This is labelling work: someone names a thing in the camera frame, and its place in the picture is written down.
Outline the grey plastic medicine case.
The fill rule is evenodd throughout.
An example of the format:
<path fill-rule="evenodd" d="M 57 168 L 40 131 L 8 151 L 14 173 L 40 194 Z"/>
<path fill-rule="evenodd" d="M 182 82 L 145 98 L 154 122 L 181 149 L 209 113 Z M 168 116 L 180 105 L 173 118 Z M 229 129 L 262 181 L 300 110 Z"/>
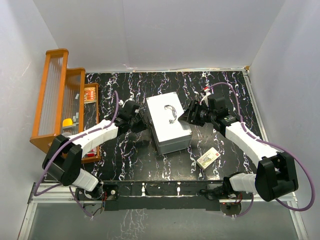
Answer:
<path fill-rule="evenodd" d="M 187 122 L 178 118 L 184 113 L 176 92 L 151 96 L 146 99 L 147 119 L 159 155 L 187 149 L 192 130 Z"/>

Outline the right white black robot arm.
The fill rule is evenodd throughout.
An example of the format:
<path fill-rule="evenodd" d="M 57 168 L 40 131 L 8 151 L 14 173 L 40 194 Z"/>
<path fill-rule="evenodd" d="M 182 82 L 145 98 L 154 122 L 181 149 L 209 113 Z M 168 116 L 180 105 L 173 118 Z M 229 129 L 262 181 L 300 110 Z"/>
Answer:
<path fill-rule="evenodd" d="M 231 114 L 224 97 L 209 95 L 207 103 L 193 100 L 178 118 L 195 126 L 212 124 L 226 139 L 237 145 L 255 164 L 255 174 L 236 172 L 224 177 L 222 186 L 212 190 L 215 194 L 233 199 L 240 192 L 259 194 L 266 202 L 282 197 L 299 188 L 294 158 L 287 152 L 262 143 L 240 121 L 239 115 Z"/>

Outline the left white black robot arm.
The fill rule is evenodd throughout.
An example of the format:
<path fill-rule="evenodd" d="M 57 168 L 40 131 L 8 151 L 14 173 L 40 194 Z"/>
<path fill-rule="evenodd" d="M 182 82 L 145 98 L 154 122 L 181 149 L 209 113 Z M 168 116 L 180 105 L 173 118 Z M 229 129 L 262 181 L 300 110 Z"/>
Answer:
<path fill-rule="evenodd" d="M 140 105 L 127 100 L 119 106 L 115 117 L 102 120 L 99 124 L 76 135 L 60 134 L 54 138 L 43 161 L 43 170 L 63 186 L 75 186 L 90 199 L 103 195 L 103 182 L 81 168 L 82 158 L 91 150 L 107 141 L 118 138 L 128 131 L 139 133 L 148 128 Z"/>

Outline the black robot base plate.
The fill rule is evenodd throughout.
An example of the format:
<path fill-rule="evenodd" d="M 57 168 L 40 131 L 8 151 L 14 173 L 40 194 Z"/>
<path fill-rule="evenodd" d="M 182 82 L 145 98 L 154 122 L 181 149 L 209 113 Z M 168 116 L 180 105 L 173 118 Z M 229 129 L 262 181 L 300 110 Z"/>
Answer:
<path fill-rule="evenodd" d="M 222 192 L 222 180 L 104 181 L 106 211 L 203 209 L 220 211 L 223 204 L 251 200 L 248 193 L 235 196 Z"/>

